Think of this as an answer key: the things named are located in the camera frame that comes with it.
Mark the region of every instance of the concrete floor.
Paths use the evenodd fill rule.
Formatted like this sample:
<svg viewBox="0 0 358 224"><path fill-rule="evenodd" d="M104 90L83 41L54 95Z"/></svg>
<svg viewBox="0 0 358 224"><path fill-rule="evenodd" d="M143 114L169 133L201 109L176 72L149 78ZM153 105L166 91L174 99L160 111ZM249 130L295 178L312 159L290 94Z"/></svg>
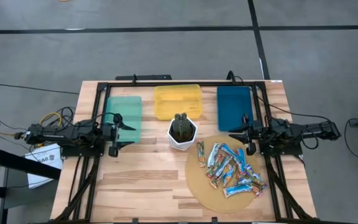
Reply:
<svg viewBox="0 0 358 224"><path fill-rule="evenodd" d="M358 25L358 1L254 0L260 26ZM0 0L0 29L250 26L241 0ZM284 81L292 111L331 118L343 133L358 116L358 30L262 31L271 79ZM233 70L262 79L252 31L121 34L0 34L0 83L79 91L82 80L171 74L221 79ZM0 118L27 127L77 96L0 87ZM294 116L297 123L319 122ZM348 132L358 154L358 129ZM26 151L0 140L0 148ZM317 214L358 223L358 158L344 140L304 149ZM53 200L10 209L8 223L47 221Z"/></svg>

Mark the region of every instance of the wooden tabletop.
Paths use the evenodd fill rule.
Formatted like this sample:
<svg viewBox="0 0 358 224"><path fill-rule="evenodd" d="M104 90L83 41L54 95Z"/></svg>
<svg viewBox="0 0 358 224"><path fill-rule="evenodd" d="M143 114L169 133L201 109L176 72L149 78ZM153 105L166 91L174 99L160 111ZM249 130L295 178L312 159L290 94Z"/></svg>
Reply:
<svg viewBox="0 0 358 224"><path fill-rule="evenodd" d="M283 83L262 82L266 83L270 104L289 110ZM91 118L97 84L98 82L94 81L83 82L75 122ZM216 87L202 86L201 89L203 114L199 119L194 119L198 125L197 139L221 134L218 131L216 114ZM263 195L247 208L234 213L214 212L198 203L186 184L187 154L170 147L167 138L169 121L159 121L154 115L154 87L114 87L111 95L142 97L141 139L138 144L122 148L117 158L109 157L107 153L101 158L91 222L131 222L133 218L139 218L140 222L210 222L211 217L217 217L219 221L233 222L275 220L269 189L264 190ZM102 105L103 97L98 114L102 113ZM290 114L273 107L270 109L274 117L291 121ZM256 156L262 178L267 180L264 159L259 153ZM293 156L282 156L282 161L289 191L303 209L315 217L303 164ZM77 157L64 161L51 218L57 217L67 206L76 162ZM81 165L78 169L74 193L78 186ZM278 189L277 192L281 214L285 217L282 195ZM80 218L85 215L87 195L86 192L81 204Z"/></svg>

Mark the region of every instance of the cactus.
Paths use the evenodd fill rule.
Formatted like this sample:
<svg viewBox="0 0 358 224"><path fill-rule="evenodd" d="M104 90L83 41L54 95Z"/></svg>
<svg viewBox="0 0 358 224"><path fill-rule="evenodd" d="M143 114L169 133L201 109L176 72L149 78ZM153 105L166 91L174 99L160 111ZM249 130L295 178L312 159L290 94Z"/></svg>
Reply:
<svg viewBox="0 0 358 224"><path fill-rule="evenodd" d="M172 122L171 135L177 142L187 142L193 137L193 125L187 119L186 113L175 114Z"/></svg>

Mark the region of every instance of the white hexagonal pot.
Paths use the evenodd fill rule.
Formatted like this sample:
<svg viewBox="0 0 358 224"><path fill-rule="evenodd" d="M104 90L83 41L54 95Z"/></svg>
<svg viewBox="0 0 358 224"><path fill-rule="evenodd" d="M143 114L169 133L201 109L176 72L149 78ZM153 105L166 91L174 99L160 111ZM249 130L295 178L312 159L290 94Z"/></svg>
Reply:
<svg viewBox="0 0 358 224"><path fill-rule="evenodd" d="M187 141L187 142L176 142L176 140L171 136L171 134L169 133L169 130L171 130L171 127L172 127L172 122L175 120L175 119L172 119L171 120L171 123L169 125L169 128L168 128L168 137L169 137L169 141L171 142L171 146L174 147L175 149L179 149L179 150L182 150L182 151L185 151L187 150L195 141L196 139L196 135L197 135L197 131L198 131L198 127L197 125L190 119L190 118L187 118L190 123L195 127L195 131L194 131L194 135L192 137L192 139L190 141Z"/></svg>

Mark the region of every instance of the yellow cable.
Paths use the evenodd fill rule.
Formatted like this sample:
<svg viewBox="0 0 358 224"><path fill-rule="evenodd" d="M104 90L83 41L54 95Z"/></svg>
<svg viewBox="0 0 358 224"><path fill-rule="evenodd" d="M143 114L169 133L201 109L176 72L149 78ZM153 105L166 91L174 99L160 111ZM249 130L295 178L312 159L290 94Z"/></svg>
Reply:
<svg viewBox="0 0 358 224"><path fill-rule="evenodd" d="M2 133L2 132L0 132L0 134L5 135L5 136L12 136L12 137L14 137L14 136L15 136L15 134Z"/></svg>
<svg viewBox="0 0 358 224"><path fill-rule="evenodd" d="M45 119L51 118L53 115L56 115L59 117L59 125L58 126L61 126L63 124L63 118L60 114L58 114L56 112L49 113L49 114L45 115L44 117L42 117L40 120L40 125L42 125L42 123Z"/></svg>

